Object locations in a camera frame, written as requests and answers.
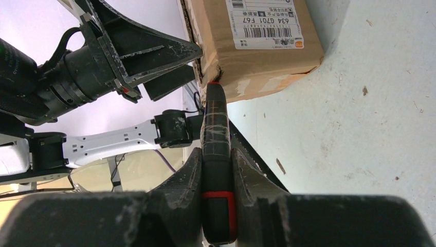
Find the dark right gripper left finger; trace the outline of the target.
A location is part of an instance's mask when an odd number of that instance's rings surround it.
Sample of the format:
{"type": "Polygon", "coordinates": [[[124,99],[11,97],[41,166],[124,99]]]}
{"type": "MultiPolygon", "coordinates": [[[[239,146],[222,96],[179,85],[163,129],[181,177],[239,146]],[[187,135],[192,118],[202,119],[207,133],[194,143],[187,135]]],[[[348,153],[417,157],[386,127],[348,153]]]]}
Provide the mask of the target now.
{"type": "Polygon", "coordinates": [[[1,246],[201,246],[200,148],[149,192],[46,193],[22,199],[1,246]]]}

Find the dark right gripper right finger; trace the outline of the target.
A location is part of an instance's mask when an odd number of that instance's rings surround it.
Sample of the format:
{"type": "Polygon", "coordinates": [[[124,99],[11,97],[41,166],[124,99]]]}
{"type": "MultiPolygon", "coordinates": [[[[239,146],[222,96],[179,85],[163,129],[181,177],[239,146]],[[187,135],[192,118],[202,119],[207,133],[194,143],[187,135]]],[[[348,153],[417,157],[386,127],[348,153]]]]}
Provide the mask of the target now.
{"type": "Polygon", "coordinates": [[[301,195],[278,187],[232,151],[237,246],[434,246],[404,199],[301,195]]]}

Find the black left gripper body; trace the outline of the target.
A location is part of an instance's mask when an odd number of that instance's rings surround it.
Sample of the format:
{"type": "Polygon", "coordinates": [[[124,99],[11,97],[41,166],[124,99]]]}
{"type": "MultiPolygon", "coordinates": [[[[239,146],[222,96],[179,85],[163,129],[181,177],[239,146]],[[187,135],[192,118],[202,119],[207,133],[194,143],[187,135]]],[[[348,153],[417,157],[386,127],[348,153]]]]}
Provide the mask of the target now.
{"type": "Polygon", "coordinates": [[[142,25],[123,17],[107,22],[82,17],[78,29],[84,36],[84,46],[62,52],[43,69],[42,86],[36,94],[46,111],[34,120],[35,126],[52,122],[113,91],[133,103],[142,98],[122,63],[139,50],[142,25]]]}

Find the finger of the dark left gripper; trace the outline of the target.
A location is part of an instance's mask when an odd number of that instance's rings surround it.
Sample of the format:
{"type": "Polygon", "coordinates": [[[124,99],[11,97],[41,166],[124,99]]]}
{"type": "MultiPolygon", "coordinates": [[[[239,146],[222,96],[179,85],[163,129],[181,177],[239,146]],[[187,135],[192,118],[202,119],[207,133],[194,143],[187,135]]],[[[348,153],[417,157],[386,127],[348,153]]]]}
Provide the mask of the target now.
{"type": "Polygon", "coordinates": [[[194,68],[190,65],[183,65],[143,85],[149,98],[152,101],[158,101],[194,79],[194,68]]]}
{"type": "Polygon", "coordinates": [[[192,42],[144,26],[105,1],[76,1],[81,30],[95,60],[105,58],[116,87],[134,87],[202,55],[192,42]]]}

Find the brown cardboard express box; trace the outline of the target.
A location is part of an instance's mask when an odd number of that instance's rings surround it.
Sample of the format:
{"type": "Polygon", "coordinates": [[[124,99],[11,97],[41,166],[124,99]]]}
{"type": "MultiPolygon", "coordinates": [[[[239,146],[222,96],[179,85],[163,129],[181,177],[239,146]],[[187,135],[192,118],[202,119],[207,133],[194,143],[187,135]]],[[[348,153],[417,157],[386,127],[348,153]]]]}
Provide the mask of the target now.
{"type": "Polygon", "coordinates": [[[277,93],[323,62],[305,1],[181,1],[199,93],[217,81],[227,101],[277,93]]]}

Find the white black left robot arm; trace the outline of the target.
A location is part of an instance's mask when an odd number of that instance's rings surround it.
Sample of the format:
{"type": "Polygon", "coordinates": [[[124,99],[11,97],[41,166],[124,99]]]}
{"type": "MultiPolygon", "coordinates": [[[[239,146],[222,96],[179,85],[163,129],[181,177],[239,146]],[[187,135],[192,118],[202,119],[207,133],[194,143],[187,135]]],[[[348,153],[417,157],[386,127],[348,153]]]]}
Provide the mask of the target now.
{"type": "Polygon", "coordinates": [[[181,147],[192,113],[169,100],[194,79],[201,48],[175,1],[1,1],[1,183],[33,183],[102,158],[181,147]]]}

